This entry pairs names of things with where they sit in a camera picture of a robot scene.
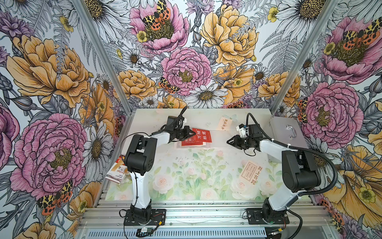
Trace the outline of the red card with white characters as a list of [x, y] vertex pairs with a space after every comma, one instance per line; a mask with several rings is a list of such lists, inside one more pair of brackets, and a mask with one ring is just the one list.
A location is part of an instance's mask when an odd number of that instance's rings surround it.
[[195, 136], [197, 136], [198, 139], [201, 139], [206, 143], [212, 143], [212, 137], [209, 130], [193, 128], [193, 131], [196, 133]]

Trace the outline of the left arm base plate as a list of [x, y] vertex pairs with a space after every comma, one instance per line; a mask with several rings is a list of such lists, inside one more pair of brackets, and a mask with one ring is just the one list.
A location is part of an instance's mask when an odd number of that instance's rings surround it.
[[163, 226], [166, 221], [166, 209], [128, 210], [124, 216], [124, 226]]

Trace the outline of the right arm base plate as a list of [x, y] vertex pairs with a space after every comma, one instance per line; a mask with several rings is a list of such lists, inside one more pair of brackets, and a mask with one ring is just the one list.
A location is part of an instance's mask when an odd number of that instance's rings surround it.
[[247, 208], [245, 215], [250, 225], [289, 224], [286, 211], [270, 210], [264, 212], [261, 208]]

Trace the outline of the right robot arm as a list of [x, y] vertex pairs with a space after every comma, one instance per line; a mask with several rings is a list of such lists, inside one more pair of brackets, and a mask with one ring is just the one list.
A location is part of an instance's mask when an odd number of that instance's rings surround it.
[[307, 148], [268, 138], [257, 124], [240, 124], [236, 130], [238, 135], [229, 139], [227, 144], [243, 151], [252, 148], [267, 154], [282, 165], [283, 184], [264, 201], [260, 211], [265, 223], [273, 223], [284, 216], [299, 197], [321, 184], [313, 152]]

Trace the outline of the red landscape greeting card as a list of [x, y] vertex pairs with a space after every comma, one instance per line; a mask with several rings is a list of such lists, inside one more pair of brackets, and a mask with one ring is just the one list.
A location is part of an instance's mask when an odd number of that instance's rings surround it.
[[197, 136], [193, 136], [191, 138], [188, 138], [182, 141], [181, 146], [200, 146], [204, 144], [205, 143], [201, 139], [198, 139]]

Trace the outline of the cream card with framed text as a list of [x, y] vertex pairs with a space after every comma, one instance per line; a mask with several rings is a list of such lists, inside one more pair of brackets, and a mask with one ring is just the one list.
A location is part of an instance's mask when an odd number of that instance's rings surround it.
[[250, 182], [251, 184], [255, 185], [259, 180], [259, 177], [260, 177], [262, 170], [263, 170], [262, 166], [249, 160], [244, 165], [244, 168], [242, 169], [240, 176], [243, 179]]

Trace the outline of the pink photo album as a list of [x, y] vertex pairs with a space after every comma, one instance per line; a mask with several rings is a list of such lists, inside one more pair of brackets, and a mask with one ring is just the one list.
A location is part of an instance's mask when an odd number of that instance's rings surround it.
[[227, 141], [237, 135], [236, 131], [194, 129], [196, 135], [175, 143], [175, 149], [231, 149]]

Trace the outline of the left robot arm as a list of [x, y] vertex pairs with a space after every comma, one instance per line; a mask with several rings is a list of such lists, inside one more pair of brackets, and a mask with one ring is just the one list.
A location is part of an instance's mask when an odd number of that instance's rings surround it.
[[130, 135], [131, 141], [124, 143], [121, 156], [133, 184], [133, 200], [126, 215], [127, 219], [143, 225], [151, 221], [152, 200], [146, 174], [154, 165], [157, 147], [171, 142], [185, 141], [196, 135], [186, 122], [182, 114], [177, 117], [169, 116], [167, 123], [158, 131], [151, 134], [133, 133]]

